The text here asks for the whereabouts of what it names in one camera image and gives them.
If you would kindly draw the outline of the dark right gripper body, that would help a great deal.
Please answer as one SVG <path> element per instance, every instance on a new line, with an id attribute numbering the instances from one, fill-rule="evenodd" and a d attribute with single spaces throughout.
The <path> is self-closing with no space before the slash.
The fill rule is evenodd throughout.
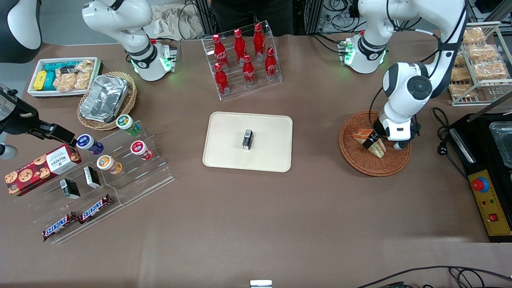
<path id="1" fill-rule="evenodd" d="M 0 131 L 11 135 L 27 133 L 38 121 L 38 111 L 17 96 L 18 91 L 0 85 Z"/>

